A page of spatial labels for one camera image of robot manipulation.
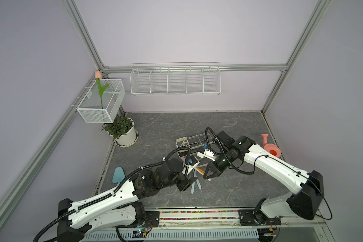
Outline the light blue toothbrush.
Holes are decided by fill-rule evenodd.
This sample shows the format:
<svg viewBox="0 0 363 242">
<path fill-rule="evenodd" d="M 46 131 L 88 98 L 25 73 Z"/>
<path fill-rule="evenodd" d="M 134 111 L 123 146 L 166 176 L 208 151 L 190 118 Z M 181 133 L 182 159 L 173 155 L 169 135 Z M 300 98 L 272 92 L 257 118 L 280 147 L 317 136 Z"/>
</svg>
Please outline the light blue toothbrush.
<svg viewBox="0 0 363 242">
<path fill-rule="evenodd" d="M 196 177 L 192 177 L 192 184 L 191 184 L 191 194 L 194 194 L 195 191 L 195 179 Z"/>
<path fill-rule="evenodd" d="M 199 182 L 199 180 L 198 180 L 198 176 L 197 176 L 196 170 L 194 170 L 194 177 L 196 178 L 196 181 L 195 181 L 196 185 L 197 185 L 197 186 L 198 186 L 198 188 L 201 190 L 201 189 L 202 189 L 202 187 L 201 187 L 201 184 L 200 184 L 200 182 Z"/>
</svg>

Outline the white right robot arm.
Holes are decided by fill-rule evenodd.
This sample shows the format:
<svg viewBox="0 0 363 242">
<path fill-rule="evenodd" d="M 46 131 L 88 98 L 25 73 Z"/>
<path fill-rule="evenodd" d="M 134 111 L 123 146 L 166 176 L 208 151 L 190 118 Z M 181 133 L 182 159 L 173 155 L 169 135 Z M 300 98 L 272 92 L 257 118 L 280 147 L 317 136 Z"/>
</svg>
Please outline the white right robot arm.
<svg viewBox="0 0 363 242">
<path fill-rule="evenodd" d="M 237 140 L 225 132 L 214 135 L 212 139 L 219 151 L 213 151 L 210 144 L 199 149 L 200 158 L 208 158 L 204 179 L 219 177 L 231 167 L 235 171 L 253 175 L 234 165 L 239 159 L 259 168 L 281 182 L 289 192 L 272 199 L 263 198 L 249 215 L 244 215 L 242 224 L 265 225 L 270 220 L 287 215 L 297 215 L 302 219 L 313 220 L 318 216 L 320 204 L 325 200 L 323 176 L 317 172 L 307 172 L 273 156 L 252 139 L 241 136 Z"/>
</svg>

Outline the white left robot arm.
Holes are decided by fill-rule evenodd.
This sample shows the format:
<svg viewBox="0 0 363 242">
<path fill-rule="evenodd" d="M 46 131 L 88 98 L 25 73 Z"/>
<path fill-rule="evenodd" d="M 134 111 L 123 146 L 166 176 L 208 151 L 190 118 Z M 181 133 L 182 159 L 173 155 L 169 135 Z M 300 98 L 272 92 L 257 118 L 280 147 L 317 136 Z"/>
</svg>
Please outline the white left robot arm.
<svg viewBox="0 0 363 242">
<path fill-rule="evenodd" d="M 192 158 L 181 161 L 166 157 L 161 162 L 135 169 L 115 188 L 99 195 L 77 202 L 61 200 L 58 217 L 46 225 L 34 241 L 39 242 L 54 225 L 57 225 L 57 233 L 52 242 L 80 242 L 86 235 L 105 227 L 142 225 L 147 216 L 140 200 L 171 186 L 185 191 L 194 182 L 188 174 L 198 163 Z"/>
</svg>

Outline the yellow toothbrush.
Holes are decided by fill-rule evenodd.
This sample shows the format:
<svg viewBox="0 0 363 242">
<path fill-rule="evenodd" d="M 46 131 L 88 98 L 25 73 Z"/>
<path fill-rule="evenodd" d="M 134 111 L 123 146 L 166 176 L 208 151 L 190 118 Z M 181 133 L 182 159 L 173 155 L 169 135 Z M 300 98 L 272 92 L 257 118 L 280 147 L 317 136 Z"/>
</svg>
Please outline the yellow toothbrush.
<svg viewBox="0 0 363 242">
<path fill-rule="evenodd" d="M 205 174 L 205 172 L 202 170 L 202 169 L 200 169 L 200 168 L 196 168 L 196 170 L 197 170 L 197 172 L 199 172 L 201 175 L 204 175 Z"/>
</svg>

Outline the beige toothbrush holder tray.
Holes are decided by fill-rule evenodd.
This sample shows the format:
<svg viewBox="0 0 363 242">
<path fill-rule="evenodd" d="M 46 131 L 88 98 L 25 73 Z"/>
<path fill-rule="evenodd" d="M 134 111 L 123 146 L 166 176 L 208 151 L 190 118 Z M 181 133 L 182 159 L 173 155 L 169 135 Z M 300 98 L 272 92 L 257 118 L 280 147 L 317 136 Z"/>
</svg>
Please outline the beige toothbrush holder tray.
<svg viewBox="0 0 363 242">
<path fill-rule="evenodd" d="M 208 145 L 207 145 L 208 141 L 207 141 L 205 133 L 190 136 L 190 137 L 178 138 L 178 139 L 176 139 L 175 143 L 176 143 L 177 148 L 189 147 L 191 149 L 191 155 L 197 154 L 197 152 L 199 151 L 199 149 L 201 147 L 203 147 L 205 149 L 208 148 Z"/>
</svg>

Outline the pink watering can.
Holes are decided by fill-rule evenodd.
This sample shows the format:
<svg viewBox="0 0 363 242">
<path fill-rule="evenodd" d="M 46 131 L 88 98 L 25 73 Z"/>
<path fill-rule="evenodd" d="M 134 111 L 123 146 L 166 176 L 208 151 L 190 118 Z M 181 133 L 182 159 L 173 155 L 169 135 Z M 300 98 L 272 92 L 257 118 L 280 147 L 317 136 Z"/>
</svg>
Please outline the pink watering can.
<svg viewBox="0 0 363 242">
<path fill-rule="evenodd" d="M 279 149 L 279 147 L 274 144 L 268 143 L 267 141 L 269 134 L 261 134 L 261 136 L 263 138 L 263 149 L 268 153 L 272 154 L 273 156 L 280 158 L 281 150 Z"/>
</svg>

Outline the teal hand shovel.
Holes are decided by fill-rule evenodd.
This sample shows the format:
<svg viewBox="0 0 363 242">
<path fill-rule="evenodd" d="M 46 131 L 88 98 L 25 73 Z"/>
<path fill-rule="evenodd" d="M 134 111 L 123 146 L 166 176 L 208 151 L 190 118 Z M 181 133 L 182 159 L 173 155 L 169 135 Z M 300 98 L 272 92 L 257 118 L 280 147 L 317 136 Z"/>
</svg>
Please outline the teal hand shovel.
<svg viewBox="0 0 363 242">
<path fill-rule="evenodd" d="M 120 182 L 124 180 L 126 177 L 125 172 L 122 167 L 117 167 L 114 171 L 112 177 L 112 183 L 118 185 Z"/>
</svg>

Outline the potted green plant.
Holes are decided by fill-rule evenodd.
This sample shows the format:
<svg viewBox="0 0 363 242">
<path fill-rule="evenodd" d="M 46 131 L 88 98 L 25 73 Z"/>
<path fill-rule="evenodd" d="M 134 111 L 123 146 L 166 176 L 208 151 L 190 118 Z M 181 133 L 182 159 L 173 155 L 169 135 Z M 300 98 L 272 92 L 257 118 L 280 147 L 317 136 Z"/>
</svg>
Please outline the potted green plant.
<svg viewBox="0 0 363 242">
<path fill-rule="evenodd" d="M 116 116 L 113 123 L 102 125 L 102 130 L 106 131 L 114 143 L 122 148 L 134 145 L 138 140 L 138 131 L 135 129 L 134 121 L 126 116 Z"/>
</svg>

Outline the artificial pink tulip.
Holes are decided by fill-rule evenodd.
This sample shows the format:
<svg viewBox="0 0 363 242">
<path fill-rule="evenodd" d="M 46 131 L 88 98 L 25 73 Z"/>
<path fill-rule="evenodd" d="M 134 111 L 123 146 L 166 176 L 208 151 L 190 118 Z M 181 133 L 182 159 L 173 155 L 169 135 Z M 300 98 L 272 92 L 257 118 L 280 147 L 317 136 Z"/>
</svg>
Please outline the artificial pink tulip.
<svg viewBox="0 0 363 242">
<path fill-rule="evenodd" d="M 101 80 L 102 79 L 102 74 L 100 71 L 96 71 L 95 72 L 95 80 L 96 80 L 96 84 L 98 87 L 98 93 L 99 93 L 99 97 L 100 97 L 100 103 L 101 103 L 101 108 L 103 108 L 103 94 L 105 92 L 105 90 L 109 87 L 109 84 L 106 84 L 104 86 L 102 86 L 101 84 Z"/>
</svg>

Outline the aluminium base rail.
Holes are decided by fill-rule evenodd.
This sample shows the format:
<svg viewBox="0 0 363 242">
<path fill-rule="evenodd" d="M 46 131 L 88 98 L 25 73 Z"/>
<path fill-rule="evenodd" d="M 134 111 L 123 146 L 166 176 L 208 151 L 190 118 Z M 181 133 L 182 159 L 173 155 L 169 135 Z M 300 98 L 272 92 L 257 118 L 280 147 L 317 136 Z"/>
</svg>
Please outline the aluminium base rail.
<svg viewBox="0 0 363 242">
<path fill-rule="evenodd" d="M 73 202 L 67 209 L 60 209 L 66 215 L 68 226 L 79 230 L 82 237 L 110 227 L 148 227 L 151 229 L 184 229 L 202 232 L 213 229 L 236 229 L 242 226 L 258 229 L 279 227 L 326 227 L 326 220 L 316 215 L 307 220 L 290 212 L 268 218 L 254 207 L 202 207 L 202 208 L 158 208 L 146 209 L 139 201 L 127 204 L 106 204 L 99 202 L 84 204 Z"/>
</svg>

